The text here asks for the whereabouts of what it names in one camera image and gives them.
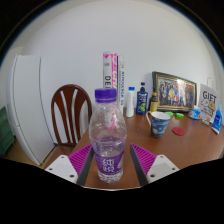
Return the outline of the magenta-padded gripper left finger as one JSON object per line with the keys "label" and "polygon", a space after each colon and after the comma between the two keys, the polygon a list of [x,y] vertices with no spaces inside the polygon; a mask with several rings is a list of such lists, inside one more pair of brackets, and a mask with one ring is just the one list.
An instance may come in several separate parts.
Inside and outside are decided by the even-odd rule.
{"label": "magenta-padded gripper left finger", "polygon": [[46,171],[79,186],[84,186],[93,154],[92,147],[87,145],[69,156],[60,155],[46,168]]}

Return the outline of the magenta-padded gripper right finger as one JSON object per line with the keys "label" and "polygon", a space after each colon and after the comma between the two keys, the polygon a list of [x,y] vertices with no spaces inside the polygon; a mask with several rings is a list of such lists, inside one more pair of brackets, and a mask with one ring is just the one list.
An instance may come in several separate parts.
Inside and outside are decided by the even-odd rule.
{"label": "magenta-padded gripper right finger", "polygon": [[153,183],[179,170],[165,155],[155,155],[134,143],[130,144],[130,154],[141,186]]}

